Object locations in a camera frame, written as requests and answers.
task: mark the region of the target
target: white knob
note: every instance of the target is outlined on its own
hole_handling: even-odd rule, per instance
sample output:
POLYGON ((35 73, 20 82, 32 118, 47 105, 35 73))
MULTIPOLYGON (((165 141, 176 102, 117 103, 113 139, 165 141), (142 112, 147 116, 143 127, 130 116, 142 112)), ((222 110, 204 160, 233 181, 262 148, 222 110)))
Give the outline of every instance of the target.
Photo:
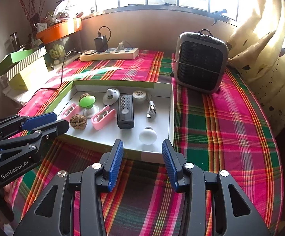
POLYGON ((107 89, 106 93, 110 96, 114 94, 114 90, 112 89, 107 89))
POLYGON ((157 140, 157 133, 148 126, 140 132, 139 140, 145 145, 152 145, 157 140))

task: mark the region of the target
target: walnut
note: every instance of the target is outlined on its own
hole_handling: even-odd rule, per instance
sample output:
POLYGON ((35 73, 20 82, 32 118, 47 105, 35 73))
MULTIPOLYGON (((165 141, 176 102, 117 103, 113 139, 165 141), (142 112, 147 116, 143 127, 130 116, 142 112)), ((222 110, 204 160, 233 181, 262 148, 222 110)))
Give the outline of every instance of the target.
POLYGON ((80 100, 82 100, 84 97, 86 97, 86 96, 90 96, 90 94, 89 93, 84 93, 84 94, 82 94, 81 96, 80 96, 80 98, 79 98, 79 100, 78 100, 78 103, 80 102, 80 100))
POLYGON ((75 130, 84 130, 88 123, 87 118, 81 114, 74 115, 69 122, 75 130))

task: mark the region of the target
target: orange shelf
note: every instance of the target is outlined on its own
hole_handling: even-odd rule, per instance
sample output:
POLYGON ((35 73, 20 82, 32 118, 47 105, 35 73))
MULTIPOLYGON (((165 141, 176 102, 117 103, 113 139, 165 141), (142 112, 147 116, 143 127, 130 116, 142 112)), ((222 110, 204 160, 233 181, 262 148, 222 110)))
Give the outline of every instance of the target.
POLYGON ((37 33, 36 38, 41 39, 44 44, 48 44, 80 30, 82 30, 82 20, 74 18, 37 33))

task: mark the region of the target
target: black cable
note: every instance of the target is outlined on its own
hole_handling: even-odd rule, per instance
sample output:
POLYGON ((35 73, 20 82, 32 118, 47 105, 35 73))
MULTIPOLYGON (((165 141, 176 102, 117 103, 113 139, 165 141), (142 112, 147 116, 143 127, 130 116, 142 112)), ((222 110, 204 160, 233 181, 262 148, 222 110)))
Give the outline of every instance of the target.
POLYGON ((63 84, 63 69, 64 69, 64 63, 65 63, 65 60, 66 60, 68 54, 70 54, 71 52, 76 52, 76 53, 83 54, 83 55, 92 55, 92 54, 96 53, 96 51, 93 52, 93 53, 90 53, 90 54, 82 53, 82 52, 77 52, 77 51, 69 51, 69 52, 67 52, 67 53, 66 53, 66 56, 65 56, 65 58, 64 58, 64 60, 63 60, 63 64, 62 64, 61 83, 60 83, 60 85, 59 85, 57 88, 40 88, 40 89, 38 89, 36 92, 34 92, 34 94, 33 94, 32 96, 34 96, 39 90, 44 90, 44 89, 46 89, 46 90, 54 90, 54 91, 55 91, 55 90, 58 90, 58 89, 62 86, 62 84, 63 84))
POLYGON ((112 33, 111 33, 110 28, 108 28, 107 26, 101 26, 101 27, 99 28, 99 30, 98 30, 98 37, 100 37, 100 36, 101 36, 100 29, 101 29, 102 27, 105 27, 105 28, 107 28, 107 29, 110 31, 110 37, 109 37, 109 38, 108 38, 108 40, 107 40, 107 42, 108 42, 108 41, 111 39, 111 35, 112 35, 112 33))
POLYGON ((210 34, 210 36, 213 37, 213 35, 211 34, 211 32, 208 29, 200 30, 200 31, 198 31, 198 33, 201 34, 204 31, 208 32, 210 34))

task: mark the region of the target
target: pink clip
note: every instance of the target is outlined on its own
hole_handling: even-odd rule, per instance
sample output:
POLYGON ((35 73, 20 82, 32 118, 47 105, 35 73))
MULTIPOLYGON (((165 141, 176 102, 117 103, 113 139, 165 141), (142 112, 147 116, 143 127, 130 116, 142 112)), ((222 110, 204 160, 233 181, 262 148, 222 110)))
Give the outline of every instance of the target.
POLYGON ((72 103, 61 113, 61 119, 65 119, 69 122, 71 120, 71 117, 76 114, 79 114, 81 111, 82 108, 80 106, 76 105, 75 103, 72 103))
POLYGON ((96 130, 105 127, 115 117, 116 111, 114 109, 108 111, 109 109, 110 106, 106 106, 91 118, 92 125, 96 130))

